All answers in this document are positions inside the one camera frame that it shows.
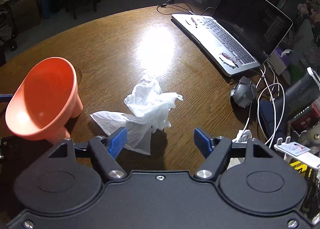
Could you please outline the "pink flowers in vase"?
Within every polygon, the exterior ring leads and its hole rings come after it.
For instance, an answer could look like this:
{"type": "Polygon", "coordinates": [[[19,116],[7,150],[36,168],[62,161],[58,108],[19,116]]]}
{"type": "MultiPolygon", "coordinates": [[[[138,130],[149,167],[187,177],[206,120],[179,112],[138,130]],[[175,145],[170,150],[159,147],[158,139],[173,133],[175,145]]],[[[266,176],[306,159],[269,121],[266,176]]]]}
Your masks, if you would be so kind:
{"type": "Polygon", "coordinates": [[[297,6],[300,18],[309,19],[313,28],[319,29],[319,0],[306,0],[297,6]]]}

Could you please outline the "cardboard box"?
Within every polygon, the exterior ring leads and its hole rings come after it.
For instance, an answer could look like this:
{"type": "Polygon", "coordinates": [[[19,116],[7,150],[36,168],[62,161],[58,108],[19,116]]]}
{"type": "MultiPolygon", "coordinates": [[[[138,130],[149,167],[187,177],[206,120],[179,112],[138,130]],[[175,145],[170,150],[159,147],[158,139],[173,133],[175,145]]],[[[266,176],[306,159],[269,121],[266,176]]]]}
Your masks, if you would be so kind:
{"type": "Polygon", "coordinates": [[[14,24],[18,33],[41,23],[38,0],[19,0],[11,5],[14,24]]]}

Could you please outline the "white phone stand with card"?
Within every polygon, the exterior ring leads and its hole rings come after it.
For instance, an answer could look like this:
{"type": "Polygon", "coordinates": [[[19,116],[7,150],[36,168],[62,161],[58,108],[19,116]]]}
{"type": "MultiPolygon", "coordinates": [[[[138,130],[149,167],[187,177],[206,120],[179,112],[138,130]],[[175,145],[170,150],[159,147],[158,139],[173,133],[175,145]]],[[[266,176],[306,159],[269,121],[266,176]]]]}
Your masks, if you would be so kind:
{"type": "Polygon", "coordinates": [[[310,148],[303,146],[298,142],[291,141],[290,136],[286,137],[284,142],[283,138],[279,138],[274,145],[274,149],[306,164],[312,169],[319,170],[319,157],[312,154],[310,148]]]}

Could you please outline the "orange plastic bowl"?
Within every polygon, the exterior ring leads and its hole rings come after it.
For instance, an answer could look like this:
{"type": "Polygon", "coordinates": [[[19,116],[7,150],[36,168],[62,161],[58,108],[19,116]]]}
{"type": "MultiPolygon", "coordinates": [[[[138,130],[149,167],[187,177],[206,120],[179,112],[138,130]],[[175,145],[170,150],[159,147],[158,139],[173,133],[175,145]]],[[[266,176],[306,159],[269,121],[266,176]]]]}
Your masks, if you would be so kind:
{"type": "Polygon", "coordinates": [[[59,143],[70,136],[65,125],[83,110],[73,65],[49,57],[24,78],[5,112],[8,129],[26,140],[59,143]]]}

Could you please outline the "grey computer mouse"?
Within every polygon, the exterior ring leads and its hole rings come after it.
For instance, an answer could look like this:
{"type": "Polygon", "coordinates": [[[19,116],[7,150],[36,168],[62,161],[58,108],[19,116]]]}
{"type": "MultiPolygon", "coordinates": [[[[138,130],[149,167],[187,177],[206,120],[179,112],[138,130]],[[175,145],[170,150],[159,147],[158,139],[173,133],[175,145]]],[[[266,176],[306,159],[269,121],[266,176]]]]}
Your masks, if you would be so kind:
{"type": "Polygon", "coordinates": [[[247,107],[256,97],[256,84],[249,78],[243,76],[231,90],[231,98],[242,108],[247,107]]]}

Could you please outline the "white paper towel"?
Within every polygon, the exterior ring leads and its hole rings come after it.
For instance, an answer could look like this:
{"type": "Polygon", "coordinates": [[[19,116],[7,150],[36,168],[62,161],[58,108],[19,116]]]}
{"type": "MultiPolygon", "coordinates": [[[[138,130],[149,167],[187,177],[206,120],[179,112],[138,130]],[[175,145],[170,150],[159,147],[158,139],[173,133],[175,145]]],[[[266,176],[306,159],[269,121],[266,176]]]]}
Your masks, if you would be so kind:
{"type": "Polygon", "coordinates": [[[107,135],[120,127],[127,129],[125,149],[149,156],[151,135],[157,130],[171,127],[169,111],[176,107],[175,100],[183,100],[176,92],[163,93],[157,79],[143,76],[124,99],[131,114],[99,111],[91,118],[107,135]]]}

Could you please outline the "silver open laptop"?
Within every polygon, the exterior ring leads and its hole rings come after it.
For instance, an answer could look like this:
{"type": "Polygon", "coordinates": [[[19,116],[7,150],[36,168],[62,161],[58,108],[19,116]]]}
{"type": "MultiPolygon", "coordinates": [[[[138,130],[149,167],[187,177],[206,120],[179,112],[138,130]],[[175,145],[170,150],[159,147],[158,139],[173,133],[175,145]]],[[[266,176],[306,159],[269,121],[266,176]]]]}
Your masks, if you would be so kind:
{"type": "Polygon", "coordinates": [[[228,77],[260,67],[293,23],[267,0],[219,0],[213,14],[178,14],[172,22],[228,77]]]}

